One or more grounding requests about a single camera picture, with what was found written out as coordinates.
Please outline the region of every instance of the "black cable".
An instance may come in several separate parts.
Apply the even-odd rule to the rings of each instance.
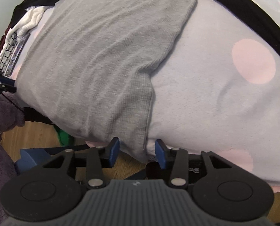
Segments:
[[[24,113],[24,111],[20,108],[20,107],[18,107],[14,102],[12,102],[8,97],[6,97],[3,93],[1,93],[10,103],[12,103],[18,110],[20,110],[21,112],[23,112]]]

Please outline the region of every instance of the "white fabric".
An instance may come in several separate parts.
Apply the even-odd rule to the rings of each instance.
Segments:
[[[43,13],[48,9],[49,6],[32,6],[27,9],[25,15],[20,19],[20,21],[8,31],[5,44],[0,53],[0,61],[3,53],[7,47],[8,41],[14,32],[17,32],[18,40],[22,38],[26,33],[34,28],[43,16]]]

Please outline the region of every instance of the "dark red fabric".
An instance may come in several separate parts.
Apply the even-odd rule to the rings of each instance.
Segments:
[[[10,25],[5,30],[5,34],[2,36],[2,38],[0,40],[0,53],[1,53],[2,49],[3,49],[4,44],[5,44],[5,39],[6,39],[6,36],[7,36],[7,33],[8,33],[9,30],[10,30]]]

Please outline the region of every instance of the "blue plastic part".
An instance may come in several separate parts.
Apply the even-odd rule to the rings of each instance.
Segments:
[[[12,80],[12,79],[4,77],[4,76],[1,76],[0,77],[0,83],[4,83],[4,84],[14,86],[15,80]]]
[[[110,163],[111,167],[113,167],[115,165],[119,151],[120,151],[120,141],[119,141],[119,139],[117,139],[117,141],[111,148],[111,152],[110,152],[110,156],[109,156],[109,163]]]
[[[51,158],[44,148],[21,149],[21,158],[14,164],[18,175]]]
[[[167,161],[165,156],[165,151],[162,149],[161,145],[156,140],[155,142],[155,152],[156,152],[156,158],[159,162],[161,169],[166,169],[167,167]]]

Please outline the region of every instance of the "gray ribbed rubber grip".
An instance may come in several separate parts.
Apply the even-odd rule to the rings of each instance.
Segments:
[[[203,212],[187,191],[163,180],[112,180],[90,190],[70,213],[46,222],[8,218],[1,226],[273,226],[265,217],[251,222],[227,222]]]

